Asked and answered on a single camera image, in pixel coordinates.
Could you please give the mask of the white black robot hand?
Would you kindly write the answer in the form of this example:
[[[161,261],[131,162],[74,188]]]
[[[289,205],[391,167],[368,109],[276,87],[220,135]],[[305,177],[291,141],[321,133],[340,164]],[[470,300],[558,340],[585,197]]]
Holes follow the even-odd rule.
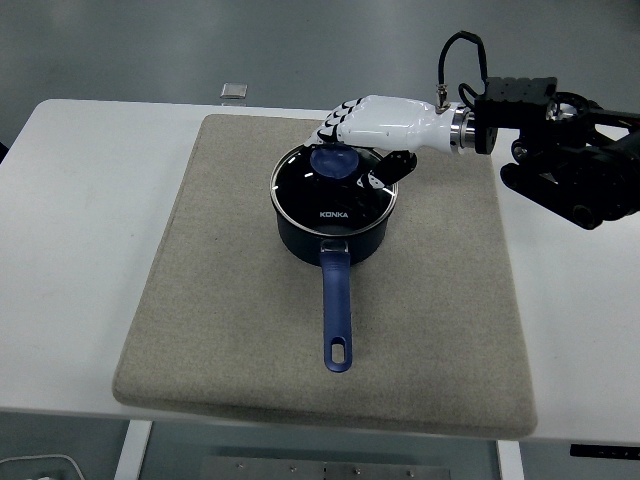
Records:
[[[410,153],[431,148],[457,153],[463,148],[463,112],[457,103],[439,112],[419,100],[369,95],[337,106],[304,145],[344,144]]]

